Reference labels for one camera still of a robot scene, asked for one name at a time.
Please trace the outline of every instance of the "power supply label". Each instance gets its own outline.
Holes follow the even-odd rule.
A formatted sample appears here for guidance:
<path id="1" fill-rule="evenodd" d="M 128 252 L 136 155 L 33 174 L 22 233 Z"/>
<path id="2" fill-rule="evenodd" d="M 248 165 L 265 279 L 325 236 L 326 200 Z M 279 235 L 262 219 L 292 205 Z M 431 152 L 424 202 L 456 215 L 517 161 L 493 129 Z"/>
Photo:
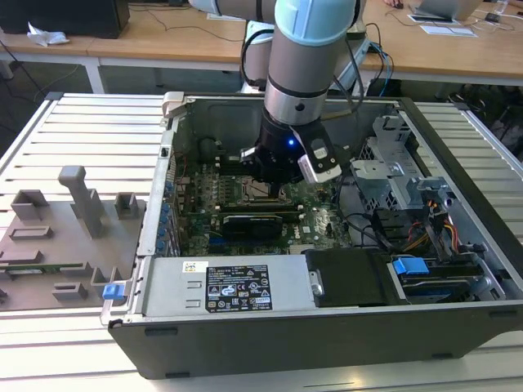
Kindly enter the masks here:
<path id="1" fill-rule="evenodd" d="M 272 310 L 266 265 L 208 267 L 205 289 L 209 313 Z"/>

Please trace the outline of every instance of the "blue tab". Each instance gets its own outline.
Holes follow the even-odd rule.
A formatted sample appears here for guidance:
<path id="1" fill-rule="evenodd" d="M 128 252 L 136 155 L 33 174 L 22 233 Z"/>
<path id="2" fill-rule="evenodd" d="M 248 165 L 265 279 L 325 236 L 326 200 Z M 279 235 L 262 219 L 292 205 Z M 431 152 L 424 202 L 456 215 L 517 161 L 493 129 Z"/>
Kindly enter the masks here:
<path id="1" fill-rule="evenodd" d="M 159 252 L 162 252 L 163 249 L 165 248 L 165 241 L 156 241 L 156 249 L 159 251 Z"/>
<path id="2" fill-rule="evenodd" d="M 123 290 L 125 289 L 123 284 L 111 283 L 106 284 L 104 287 L 104 292 L 102 298 L 104 300 L 124 300 L 125 296 L 123 295 Z"/>
<path id="3" fill-rule="evenodd" d="M 421 257 L 400 257 L 398 260 L 393 261 L 394 270 L 398 275 L 407 274 L 428 274 L 429 270 L 427 263 Z"/>

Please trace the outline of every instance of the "black cable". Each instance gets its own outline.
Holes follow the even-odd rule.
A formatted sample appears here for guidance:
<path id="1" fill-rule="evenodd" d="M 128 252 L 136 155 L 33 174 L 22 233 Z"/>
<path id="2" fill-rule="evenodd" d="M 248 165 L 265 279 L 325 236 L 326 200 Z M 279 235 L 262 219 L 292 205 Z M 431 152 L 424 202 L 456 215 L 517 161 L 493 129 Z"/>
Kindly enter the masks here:
<path id="1" fill-rule="evenodd" d="M 206 30 L 206 29 L 202 29 L 201 27 L 199 26 L 173 26 L 173 27 L 167 27 L 166 24 L 164 24 L 155 14 L 153 14 L 150 10 L 146 10 L 147 13 L 149 13 L 149 15 L 151 15 L 153 18 L 156 19 L 156 21 L 158 23 L 160 23 L 162 26 L 163 26 L 163 29 L 165 31 L 168 31 L 168 30 L 174 30 L 174 29 L 198 29 L 198 30 L 202 30 L 204 31 L 205 33 L 207 34 L 211 34 L 213 35 L 214 37 L 216 38 L 220 38 L 220 39 L 223 39 L 224 41 L 228 41 L 228 42 L 242 42 L 243 39 L 229 39 L 229 38 L 225 38 L 225 37 L 222 37 L 221 35 L 218 35 L 218 34 L 215 34 L 213 33 L 212 31 L 209 31 L 209 30 Z"/>
<path id="2" fill-rule="evenodd" d="M 376 30 L 378 31 L 378 47 L 379 47 L 379 50 L 383 52 L 383 48 L 382 48 L 382 32 L 379 29 L 379 26 L 377 24 L 375 24 L 375 23 L 368 23 L 365 26 L 374 26 L 374 27 L 376 27 Z M 374 83 L 379 80 L 379 77 L 382 76 L 383 70 L 385 69 L 385 59 L 383 59 L 384 55 L 382 54 L 382 52 L 378 53 L 379 60 L 382 62 L 382 67 L 379 69 L 379 72 L 374 77 L 374 80 L 369 84 L 369 88 L 372 87 L 374 85 Z"/>
<path id="3" fill-rule="evenodd" d="M 8 47 L 6 47 L 6 44 L 3 43 L 2 39 L 0 39 L 0 44 L 2 44 L 3 46 L 3 49 L 9 54 L 9 56 L 12 57 L 12 59 L 18 63 L 18 65 L 20 66 L 20 68 L 22 68 L 22 70 L 24 71 L 24 73 L 27 75 L 27 77 L 29 78 L 29 80 L 34 84 L 34 86 L 39 90 L 39 91 L 42 91 L 42 88 L 38 85 L 38 83 L 36 83 L 36 81 L 33 79 L 33 77 L 29 74 L 29 72 L 27 72 L 27 69 L 25 69 L 24 65 L 18 61 L 18 59 L 16 59 L 15 55 L 13 55 L 11 53 L 11 51 L 9 50 Z"/>
<path id="4" fill-rule="evenodd" d="M 387 12 L 385 13 L 385 16 L 392 15 L 392 16 L 394 16 L 394 18 L 395 18 L 398 22 L 400 22 L 403 26 L 407 26 L 407 27 L 414 27 L 414 26 L 419 26 L 419 25 L 422 25 L 422 24 L 423 24 L 423 23 L 406 24 L 405 22 L 402 22 L 402 21 L 400 20 L 400 18 L 398 18 L 396 15 L 394 15 L 394 14 L 392 13 L 392 12 L 394 12 L 394 11 L 396 11 L 396 10 L 390 10 L 390 11 L 387 11 Z"/>
<path id="5" fill-rule="evenodd" d="M 365 231 L 366 229 L 369 229 L 373 227 L 372 225 L 366 225 L 362 230 Z M 364 235 L 363 233 L 361 234 L 361 241 L 360 241 L 360 245 L 361 247 L 364 247 L 365 246 L 365 239 L 364 239 Z"/>
<path id="6" fill-rule="evenodd" d="M 339 181 L 339 185 L 337 186 L 337 194 L 336 194 L 336 207 L 337 207 L 337 213 L 338 215 L 343 218 L 343 220 L 354 230 L 358 231 L 361 233 L 361 235 L 366 235 L 367 237 L 369 237 L 370 239 L 372 239 L 375 243 L 379 243 L 381 244 L 380 240 L 375 237 L 374 235 L 372 235 L 371 233 L 367 233 L 366 231 L 362 230 L 360 227 L 358 227 L 357 225 L 355 225 L 354 223 L 352 223 L 350 220 L 349 220 L 349 217 L 350 216 L 353 216 L 353 215 L 356 215 L 359 213 L 358 212 L 355 212 L 353 214 L 349 214 L 347 216 L 343 215 L 343 211 L 342 211 L 342 208 L 340 207 L 340 197 L 342 196 L 342 187 L 343 187 L 343 183 L 345 182 L 345 178 L 346 176 L 341 176 L 340 177 L 340 181 Z"/>
<path id="7" fill-rule="evenodd" d="M 242 47 L 242 56 L 241 56 L 241 73 L 242 75 L 244 76 L 244 79 L 245 79 L 245 82 L 249 85 L 249 86 L 256 86 L 256 87 L 263 87 L 261 86 L 262 85 L 262 82 L 265 82 L 266 81 L 261 81 L 261 80 L 252 80 L 250 79 L 247 74 L 245 73 L 245 58 L 247 57 L 247 49 L 248 47 L 251 46 L 251 43 L 253 43 L 253 41 L 258 38 L 259 36 L 261 36 L 262 34 L 273 34 L 274 33 L 274 29 L 262 29 L 262 30 L 258 30 L 256 33 L 254 33 L 253 35 L 251 35 L 247 42 L 244 44 L 244 47 Z"/>
<path id="8" fill-rule="evenodd" d="M 391 76 L 389 77 L 389 80 L 392 79 L 392 75 L 394 74 L 394 69 L 396 68 L 396 65 L 394 64 L 394 59 L 392 58 L 391 55 L 389 55 L 388 53 L 382 51 L 383 55 L 389 57 L 391 59 L 391 63 L 392 63 L 392 70 L 391 70 Z"/>
<path id="9" fill-rule="evenodd" d="M 352 61 L 352 66 L 354 67 L 354 72 L 356 74 L 356 80 L 358 81 L 358 86 L 360 87 L 360 96 L 358 97 L 358 102 L 356 102 L 355 107 L 352 108 L 352 112 L 354 113 L 354 112 L 357 112 L 358 109 L 360 108 L 361 104 L 363 104 L 364 88 L 363 88 L 363 81 L 361 80 L 360 70 L 358 69 L 358 64 L 356 63 L 354 53 L 352 53 L 351 44 L 349 43 L 349 41 L 347 39 L 345 40 L 345 44 L 346 44 L 346 47 L 348 47 L 348 49 L 349 49 L 349 55 L 351 55 L 351 61 Z"/>

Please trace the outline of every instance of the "workbench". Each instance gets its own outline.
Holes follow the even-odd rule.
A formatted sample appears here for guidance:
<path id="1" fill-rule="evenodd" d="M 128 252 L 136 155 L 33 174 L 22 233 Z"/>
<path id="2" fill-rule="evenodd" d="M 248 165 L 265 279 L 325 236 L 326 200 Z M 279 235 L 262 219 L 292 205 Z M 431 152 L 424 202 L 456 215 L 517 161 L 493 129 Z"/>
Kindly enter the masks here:
<path id="1" fill-rule="evenodd" d="M 480 9 L 488 11 L 492 7 L 492 4 L 486 3 Z M 517 10 L 509 6 L 505 12 L 515 15 Z M 389 11 L 410 26 L 403 26 L 393 15 L 387 16 Z M 365 8 L 365 23 L 379 25 L 383 48 L 394 59 L 394 78 L 523 86 L 523 20 L 510 18 L 514 31 L 497 29 L 492 33 L 488 29 L 474 29 L 478 38 L 463 38 L 428 35 L 419 26 L 413 25 L 414 22 L 407 17 L 409 13 L 407 3 L 404 10 L 394 10 L 382 0 L 368 0 Z M 480 12 L 474 15 L 485 16 Z M 463 23 L 467 25 L 474 20 L 469 18 Z M 171 27 L 183 28 L 165 31 Z M 92 91 L 101 94 L 106 91 L 100 72 L 102 65 L 151 67 L 156 69 L 154 76 L 157 84 L 161 84 L 161 68 L 237 71 L 244 31 L 243 21 L 210 20 L 207 14 L 195 9 L 156 11 L 154 8 L 147 10 L 147 7 L 131 6 L 131 18 L 119 39 L 69 37 L 70 43 L 47 48 L 31 43 L 23 34 L 6 34 L 2 40 L 22 61 L 84 66 Z M 369 26 L 369 36 L 378 41 L 373 26 Z M 0 48 L 0 60 L 10 58 Z M 361 66 L 363 79 L 369 81 L 374 78 L 380 65 L 378 55 L 368 55 Z"/>
<path id="2" fill-rule="evenodd" d="M 474 23 L 486 15 L 475 11 L 471 17 L 460 23 L 463 26 L 468 25 L 478 38 L 429 35 L 407 16 L 412 14 L 410 2 L 404 3 L 403 10 L 396 10 L 382 0 L 368 0 L 364 14 L 365 23 L 374 22 L 381 30 L 383 50 L 394 59 L 393 78 L 523 86 L 523 20 L 502 17 L 502 22 L 509 23 L 514 31 L 496 29 L 493 32 L 492 25 L 485 22 Z M 492 11 L 495 7 L 496 4 L 483 3 L 478 10 Z M 520 10 L 508 6 L 505 14 L 514 16 Z M 378 41 L 374 26 L 368 27 L 368 34 L 370 39 Z M 361 67 L 363 78 L 367 81 L 372 79 L 380 66 L 378 55 L 367 55 Z"/>
<path id="3" fill-rule="evenodd" d="M 118 39 L 68 36 L 69 43 L 49 47 L 32 43 L 24 34 L 4 34 L 0 39 L 20 61 L 85 67 L 96 94 L 106 92 L 102 65 L 156 69 L 157 84 L 161 68 L 239 70 L 244 21 L 208 19 L 207 13 L 194 8 L 162 10 L 130 6 L 131 17 Z M 167 28 L 176 28 L 165 31 L 155 16 Z M 0 60 L 12 60 L 1 47 Z"/>
<path id="4" fill-rule="evenodd" d="M 41 189 L 49 201 L 70 200 L 57 180 L 63 165 L 84 165 L 87 187 L 96 187 L 101 199 L 129 191 L 147 201 L 164 129 L 161 102 L 162 96 L 86 94 L 45 100 L 0 160 L 0 236 L 13 217 L 10 204 L 19 189 Z M 418 107 L 523 240 L 523 167 L 469 111 L 451 104 Z M 437 176 L 429 154 L 422 149 L 419 154 Z M 41 310 L 33 318 L 0 313 L 0 389 L 504 392 L 522 387 L 523 332 L 498 336 L 463 359 L 147 381 L 101 326 L 100 312 L 62 310 L 60 317 L 46 317 Z"/>

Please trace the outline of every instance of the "cable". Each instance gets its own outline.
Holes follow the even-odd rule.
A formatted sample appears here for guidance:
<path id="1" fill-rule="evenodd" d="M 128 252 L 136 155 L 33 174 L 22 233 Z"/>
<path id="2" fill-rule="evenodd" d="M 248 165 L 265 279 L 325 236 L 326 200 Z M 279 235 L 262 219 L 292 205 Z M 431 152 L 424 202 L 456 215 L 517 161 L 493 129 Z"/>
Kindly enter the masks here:
<path id="1" fill-rule="evenodd" d="M 241 55 L 241 72 L 242 72 L 242 76 L 244 77 L 245 79 L 245 82 L 249 85 L 249 86 L 256 86 L 256 87 L 263 87 L 262 86 L 262 80 L 252 80 L 250 79 L 247 74 L 245 73 L 245 59 L 247 57 L 247 49 L 248 47 L 251 46 L 251 43 L 253 43 L 253 41 L 258 38 L 259 36 L 261 36 L 262 34 L 273 34 L 274 33 L 274 29 L 262 29 L 262 30 L 258 30 L 257 32 L 255 32 L 253 35 L 251 35 L 248 40 L 245 42 L 244 46 L 242 47 L 242 55 Z"/>
<path id="2" fill-rule="evenodd" d="M 350 108 L 343 110 L 341 112 L 324 114 L 323 116 L 321 116 L 321 119 L 323 121 L 334 120 L 335 118 L 350 116 L 351 114 L 356 113 L 358 111 L 358 109 L 360 108 L 361 104 L 363 104 L 364 88 L 363 88 L 363 81 L 361 80 L 360 70 L 358 69 L 358 64 L 356 63 L 354 53 L 352 52 L 351 44 L 348 42 L 348 40 L 345 40 L 345 44 L 346 44 L 346 47 L 349 49 L 349 55 L 351 55 L 352 67 L 354 68 L 354 71 L 356 74 L 356 80 L 358 81 L 358 86 L 360 88 L 360 96 L 358 97 L 358 102 L 356 102 L 356 104 L 353 105 L 352 98 L 349 95 L 348 91 L 340 83 L 340 81 L 336 78 L 336 76 L 334 76 L 334 83 L 336 83 L 337 87 L 345 95 L 345 98 L 346 98 L 347 102 L 349 103 Z"/>
<path id="3" fill-rule="evenodd" d="M 370 229 L 371 227 L 373 227 L 373 226 L 372 225 L 366 225 L 362 230 L 365 231 L 366 229 Z M 365 238 L 364 238 L 363 233 L 361 234 L 361 238 L 360 238 L 360 246 L 361 247 L 365 246 Z"/>
<path id="4" fill-rule="evenodd" d="M 0 44 L 2 44 L 3 46 L 3 49 L 9 54 L 9 56 L 12 57 L 12 59 L 18 63 L 18 65 L 20 66 L 20 68 L 22 68 L 22 70 L 24 71 L 24 73 L 27 75 L 27 77 L 29 78 L 29 80 L 34 84 L 34 86 L 38 89 L 38 91 L 41 91 L 42 88 L 38 85 L 38 83 L 36 83 L 36 81 L 33 79 L 33 77 L 29 74 L 29 72 L 27 72 L 27 69 L 25 69 L 24 65 L 18 61 L 18 59 L 16 59 L 15 55 L 13 55 L 11 53 L 11 51 L 9 50 L 9 48 L 6 46 L 5 43 L 3 43 L 2 39 L 0 39 Z"/>
<path id="5" fill-rule="evenodd" d="M 198 30 L 202 30 L 204 31 L 205 33 L 208 33 L 208 34 L 211 34 L 213 35 L 214 37 L 216 38 L 220 38 L 220 39 L 223 39 L 224 41 L 228 41 L 228 42 L 242 42 L 243 39 L 229 39 L 229 38 L 225 38 L 225 37 L 222 37 L 221 35 L 218 35 L 218 34 L 215 34 L 213 33 L 212 31 L 209 31 L 209 30 L 206 30 L 206 29 L 202 29 L 201 27 L 199 26 L 173 26 L 173 27 L 167 27 L 166 24 L 164 24 L 155 14 L 153 14 L 151 12 L 151 10 L 146 10 L 148 14 L 150 14 L 153 18 L 156 19 L 156 21 L 158 23 L 160 23 L 162 26 L 163 26 L 163 29 L 165 31 L 168 31 L 168 30 L 174 30 L 174 29 L 198 29 Z"/>
<path id="6" fill-rule="evenodd" d="M 71 76 L 72 74 L 74 74 L 76 71 L 78 71 L 78 68 L 80 67 L 80 65 L 77 65 L 76 67 L 74 67 L 74 69 L 69 72 L 68 74 L 64 75 L 64 76 L 61 76 L 59 77 L 58 79 L 55 79 L 53 80 L 52 82 L 50 82 L 49 84 L 47 84 L 45 87 L 42 88 L 42 90 L 46 90 L 48 89 L 50 86 L 52 86 L 53 84 L 55 84 L 56 82 L 59 82 L 60 80 L 63 80 L 63 79 L 66 79 L 68 78 L 69 76 Z M 34 93 L 34 96 L 33 96 L 33 102 L 36 101 L 36 97 L 38 96 L 38 94 L 40 94 L 42 92 L 42 90 L 39 90 L 39 91 L 36 91 Z"/>
<path id="7" fill-rule="evenodd" d="M 385 12 L 385 16 L 392 15 L 392 16 L 394 16 L 394 18 L 395 18 L 398 22 L 400 22 L 403 26 L 407 26 L 407 27 L 414 27 L 414 26 L 422 25 L 422 23 L 406 24 L 405 22 L 402 22 L 402 21 L 400 20 L 400 18 L 398 18 L 395 14 L 392 13 L 392 12 L 394 12 L 394 11 L 396 11 L 396 10 L 390 10 L 390 11 Z"/>
<path id="8" fill-rule="evenodd" d="M 506 16 L 507 18 L 516 18 L 516 19 L 521 19 L 523 20 L 523 17 L 521 16 L 517 16 L 517 15 L 505 15 L 505 14 L 500 14 L 501 16 Z"/>
<path id="9" fill-rule="evenodd" d="M 382 55 L 382 32 L 379 29 L 379 26 L 375 23 L 368 23 L 365 26 L 374 26 L 374 27 L 376 27 L 376 30 L 378 31 L 378 55 L 379 55 L 379 60 L 382 62 L 382 67 L 380 68 L 377 75 L 374 77 L 374 80 L 369 84 L 369 88 L 370 88 L 379 79 L 379 77 L 382 76 L 383 69 L 385 68 L 385 60 L 383 59 L 383 55 Z"/>
<path id="10" fill-rule="evenodd" d="M 387 58 L 391 59 L 391 63 L 392 63 L 392 70 L 391 70 L 391 74 L 387 74 L 387 79 L 385 80 L 385 84 L 383 85 L 383 89 L 382 91 L 379 93 L 379 96 L 383 96 L 383 94 L 385 93 L 385 89 L 387 88 L 387 85 L 389 83 L 389 80 L 392 79 L 392 75 L 394 74 L 394 69 L 396 67 L 396 65 L 394 64 L 394 59 L 392 58 L 391 55 L 389 55 L 388 53 L 382 51 L 382 54 L 384 56 L 386 56 Z"/>

